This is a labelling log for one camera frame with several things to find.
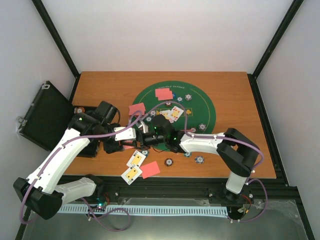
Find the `red playing card deck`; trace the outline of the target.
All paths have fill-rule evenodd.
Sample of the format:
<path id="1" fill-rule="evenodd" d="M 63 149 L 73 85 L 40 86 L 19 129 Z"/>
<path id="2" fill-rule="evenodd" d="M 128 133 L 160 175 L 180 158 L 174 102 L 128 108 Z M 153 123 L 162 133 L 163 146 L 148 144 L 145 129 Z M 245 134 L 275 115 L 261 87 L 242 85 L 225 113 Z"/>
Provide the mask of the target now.
<path id="1" fill-rule="evenodd" d="M 123 150 L 135 149 L 136 145 L 133 141 L 124 141 L 121 142 Z"/>

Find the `two of clubs card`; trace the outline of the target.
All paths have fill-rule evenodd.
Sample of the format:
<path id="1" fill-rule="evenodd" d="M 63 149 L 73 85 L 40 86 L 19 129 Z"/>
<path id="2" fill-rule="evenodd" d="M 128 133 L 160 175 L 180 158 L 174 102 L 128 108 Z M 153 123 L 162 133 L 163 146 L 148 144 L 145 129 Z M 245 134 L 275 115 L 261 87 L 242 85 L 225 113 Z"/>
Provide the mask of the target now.
<path id="1" fill-rule="evenodd" d="M 128 167 L 131 167 L 133 165 L 140 167 L 142 165 L 142 163 L 144 162 L 144 160 L 146 159 L 146 157 L 147 156 L 145 154 L 143 154 L 142 152 L 135 150 L 133 152 L 133 154 L 131 155 L 131 157 L 129 158 L 126 165 Z"/>

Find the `brown 100 chip stack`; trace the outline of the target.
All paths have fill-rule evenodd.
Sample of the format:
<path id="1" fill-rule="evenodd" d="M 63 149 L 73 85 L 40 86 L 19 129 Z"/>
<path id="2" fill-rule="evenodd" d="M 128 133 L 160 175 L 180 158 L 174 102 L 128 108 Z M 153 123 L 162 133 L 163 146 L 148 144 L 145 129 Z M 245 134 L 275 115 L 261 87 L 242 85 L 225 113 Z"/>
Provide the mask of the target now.
<path id="1" fill-rule="evenodd" d="M 170 167 L 173 165 L 173 162 L 174 161 L 171 158 L 167 158 L 167 159 L 165 159 L 164 164 L 166 167 Z"/>

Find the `two of spades card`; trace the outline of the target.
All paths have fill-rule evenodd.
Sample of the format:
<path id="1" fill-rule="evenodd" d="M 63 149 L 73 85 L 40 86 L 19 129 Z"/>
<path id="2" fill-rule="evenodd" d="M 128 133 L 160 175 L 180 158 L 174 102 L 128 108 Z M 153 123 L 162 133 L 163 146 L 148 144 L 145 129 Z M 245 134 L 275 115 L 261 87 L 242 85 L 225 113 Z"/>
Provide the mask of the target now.
<path id="1" fill-rule="evenodd" d="M 121 175 L 121 177 L 128 185 L 131 185 L 142 172 L 143 171 L 138 165 L 133 164 Z"/>

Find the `blue 10 chip stack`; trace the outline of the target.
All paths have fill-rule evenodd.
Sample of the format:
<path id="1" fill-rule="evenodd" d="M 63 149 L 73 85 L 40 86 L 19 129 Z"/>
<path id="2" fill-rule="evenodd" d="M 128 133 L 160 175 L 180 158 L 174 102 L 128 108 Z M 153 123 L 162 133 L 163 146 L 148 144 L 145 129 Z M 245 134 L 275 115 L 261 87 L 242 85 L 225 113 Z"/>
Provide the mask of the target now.
<path id="1" fill-rule="evenodd" d="M 196 157 L 195 157 L 195 162 L 196 162 L 197 164 L 203 164 L 204 161 L 205 161 L 205 158 L 204 158 L 203 156 L 196 156 Z"/>

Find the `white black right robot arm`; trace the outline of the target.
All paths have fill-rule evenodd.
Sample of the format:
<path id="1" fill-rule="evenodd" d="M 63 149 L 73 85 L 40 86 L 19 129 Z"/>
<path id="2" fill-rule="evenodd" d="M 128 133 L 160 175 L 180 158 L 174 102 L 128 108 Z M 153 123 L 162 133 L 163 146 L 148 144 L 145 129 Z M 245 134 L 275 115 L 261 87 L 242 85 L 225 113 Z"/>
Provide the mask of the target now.
<path id="1" fill-rule="evenodd" d="M 136 141 L 143 148 L 163 144 L 173 153 L 199 152 L 220 156 L 230 170 L 221 197 L 230 203 L 240 197 L 244 185 L 259 165 L 256 162 L 258 156 L 264 159 L 259 147 L 235 128 L 218 134 L 190 133 L 186 129 L 175 129 L 163 115 L 151 119 L 151 128 L 142 120 L 138 120 L 136 126 L 139 128 Z"/>

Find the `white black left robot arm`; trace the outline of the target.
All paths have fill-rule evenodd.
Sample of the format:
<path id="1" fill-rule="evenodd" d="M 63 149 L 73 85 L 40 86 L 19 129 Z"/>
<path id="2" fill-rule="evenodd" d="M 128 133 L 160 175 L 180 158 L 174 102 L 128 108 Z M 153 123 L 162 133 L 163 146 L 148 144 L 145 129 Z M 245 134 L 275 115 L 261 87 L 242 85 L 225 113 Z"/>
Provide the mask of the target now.
<path id="1" fill-rule="evenodd" d="M 80 198 L 89 197 L 92 201 L 103 198 L 103 181 L 87 174 L 79 180 L 66 184 L 58 184 L 65 170 L 77 155 L 96 139 L 114 146 L 119 122 L 112 122 L 120 111 L 112 104 L 102 101 L 95 110 L 75 113 L 70 118 L 61 139 L 43 161 L 27 178 L 17 178 L 13 188 L 17 193 L 21 206 L 19 220 L 24 220 L 24 210 L 28 207 L 41 218 L 52 218 L 59 209 Z"/>

